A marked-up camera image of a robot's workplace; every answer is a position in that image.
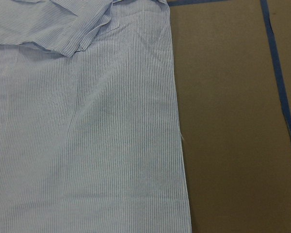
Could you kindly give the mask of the light blue striped shirt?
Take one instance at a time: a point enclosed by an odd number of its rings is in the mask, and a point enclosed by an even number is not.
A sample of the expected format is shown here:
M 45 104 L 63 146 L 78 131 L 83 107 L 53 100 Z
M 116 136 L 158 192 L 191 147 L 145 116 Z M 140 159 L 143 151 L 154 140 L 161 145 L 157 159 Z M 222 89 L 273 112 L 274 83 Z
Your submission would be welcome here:
M 164 0 L 0 0 L 0 233 L 189 233 Z

